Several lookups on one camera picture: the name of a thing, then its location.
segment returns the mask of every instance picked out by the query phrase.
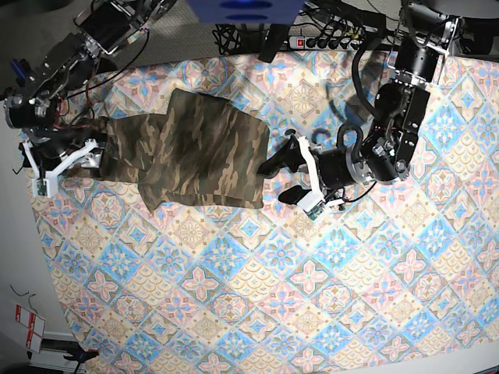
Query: camouflage fabric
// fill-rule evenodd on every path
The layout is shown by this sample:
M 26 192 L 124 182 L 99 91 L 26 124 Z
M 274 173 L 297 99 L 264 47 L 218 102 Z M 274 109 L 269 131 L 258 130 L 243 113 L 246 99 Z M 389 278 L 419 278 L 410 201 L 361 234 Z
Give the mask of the camouflage fabric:
M 166 115 L 110 119 L 105 128 L 102 179 L 138 183 L 149 211 L 168 201 L 263 207 L 257 169 L 269 129 L 226 99 L 177 89 Z

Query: camouflage cloth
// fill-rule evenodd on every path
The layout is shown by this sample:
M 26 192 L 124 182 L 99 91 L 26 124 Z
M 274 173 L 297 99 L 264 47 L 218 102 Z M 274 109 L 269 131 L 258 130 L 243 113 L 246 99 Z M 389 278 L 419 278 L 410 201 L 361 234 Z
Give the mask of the camouflage cloth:
M 138 183 L 149 211 L 168 201 L 263 207 L 257 169 L 269 129 L 226 99 L 177 89 L 166 115 L 110 119 L 105 128 L 102 179 Z

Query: power strip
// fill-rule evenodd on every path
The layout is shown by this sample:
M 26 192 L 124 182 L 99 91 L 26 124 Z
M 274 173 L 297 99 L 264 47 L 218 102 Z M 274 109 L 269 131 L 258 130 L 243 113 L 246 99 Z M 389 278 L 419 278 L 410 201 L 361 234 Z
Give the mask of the power strip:
M 327 42 L 316 37 L 289 37 L 289 47 L 297 51 L 356 51 L 359 41 L 345 41 L 334 45 L 334 41 Z

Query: floral carpet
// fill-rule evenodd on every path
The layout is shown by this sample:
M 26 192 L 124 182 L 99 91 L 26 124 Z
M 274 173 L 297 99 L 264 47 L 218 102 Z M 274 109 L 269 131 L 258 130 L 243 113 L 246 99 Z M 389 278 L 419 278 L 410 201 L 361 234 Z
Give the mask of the floral carpet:
M 363 59 L 373 100 L 385 55 Z M 98 115 L 165 113 L 174 88 L 226 97 L 271 127 L 332 146 L 365 124 L 352 55 L 213 58 L 129 70 L 92 93 Z M 91 372 L 335 372 L 499 339 L 499 65 L 451 58 L 411 175 L 318 222 L 281 205 L 147 211 L 134 185 L 61 181 L 33 209 L 58 299 Z M 71 103 L 78 112 L 84 95 Z M 349 195 L 361 193 L 350 190 Z

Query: red label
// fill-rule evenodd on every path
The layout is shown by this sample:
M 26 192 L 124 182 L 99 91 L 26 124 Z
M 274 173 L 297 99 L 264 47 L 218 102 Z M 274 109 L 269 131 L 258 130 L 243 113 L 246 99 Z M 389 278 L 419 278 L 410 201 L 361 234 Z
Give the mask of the red label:
M 28 338 L 26 339 L 26 348 L 31 347 L 31 339 L 33 338 L 33 331 L 28 330 Z
M 16 321 L 20 322 L 21 320 L 21 307 L 16 305 Z
M 30 312 L 30 330 L 34 330 L 34 320 L 37 318 L 37 316 Z

